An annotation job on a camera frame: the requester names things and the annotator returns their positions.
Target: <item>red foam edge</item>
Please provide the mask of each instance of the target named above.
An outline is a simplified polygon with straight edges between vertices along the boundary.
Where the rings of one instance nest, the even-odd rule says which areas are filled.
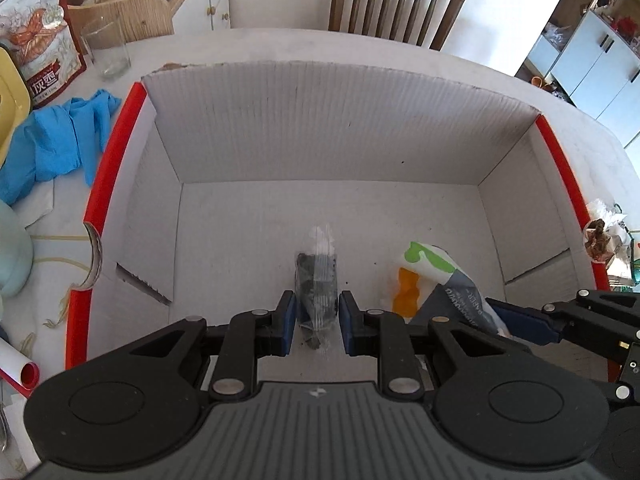
[[[105,147],[95,175],[94,186],[84,212],[84,222],[91,224],[98,236],[102,236],[104,222],[113,193],[113,186],[120,170],[129,137],[138,120],[146,99],[146,89],[141,82],[133,83],[113,131]],[[89,311],[91,290],[72,290],[69,295],[69,311],[66,322],[65,369],[69,370],[86,361],[89,335]]]
[[[549,122],[546,120],[544,115],[540,115],[536,119],[536,126],[540,130],[542,134],[542,138],[545,139],[546,146],[549,148],[549,152],[551,152],[551,156],[554,158],[556,162],[556,166],[560,171],[560,177],[564,182],[564,186],[566,187],[567,193],[569,194],[569,199],[571,200],[571,204],[574,207],[575,217],[578,220],[578,224],[580,224],[580,228],[584,229],[584,227],[591,221],[589,217],[589,212],[587,211],[587,206],[584,201],[584,196],[580,191],[580,185],[578,181],[575,179],[574,172],[569,165],[569,161],[566,160],[566,155],[558,142],[558,138],[556,134],[551,129]],[[609,286],[609,279],[607,277],[607,269],[602,264],[591,264],[591,268],[593,269],[593,277],[596,282],[596,288],[598,290],[611,290]],[[609,381],[613,382],[618,377],[620,373],[620,366],[616,363],[609,361],[608,366],[608,375]]]

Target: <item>yellow plate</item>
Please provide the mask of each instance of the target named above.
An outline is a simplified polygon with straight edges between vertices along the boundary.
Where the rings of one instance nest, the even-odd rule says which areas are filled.
[[[0,48],[0,166],[9,151],[15,127],[31,111],[29,91],[9,53]]]

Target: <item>green print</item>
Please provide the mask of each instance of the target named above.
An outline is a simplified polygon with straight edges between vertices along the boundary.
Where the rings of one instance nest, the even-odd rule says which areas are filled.
[[[424,256],[427,258],[429,263],[436,269],[441,270],[442,272],[448,272],[449,274],[453,274],[453,272],[455,272],[456,267],[433,251],[428,250],[424,245],[420,245],[417,242],[411,242],[411,246],[404,253],[404,259],[410,264],[416,264],[420,261],[420,253],[424,253]]]

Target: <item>light blue bottle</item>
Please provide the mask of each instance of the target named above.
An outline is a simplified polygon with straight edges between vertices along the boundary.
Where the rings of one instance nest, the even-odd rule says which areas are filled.
[[[20,292],[29,277],[32,263],[31,237],[14,210],[0,201],[0,295],[3,298]]]

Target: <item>blue latex glove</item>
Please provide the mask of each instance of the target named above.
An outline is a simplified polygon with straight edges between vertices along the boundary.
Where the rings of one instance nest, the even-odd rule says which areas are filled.
[[[88,101],[33,111],[18,126],[0,168],[0,200],[8,205],[27,196],[33,184],[84,167],[84,181],[94,183],[98,153],[111,132],[111,116],[122,100],[98,90]]]

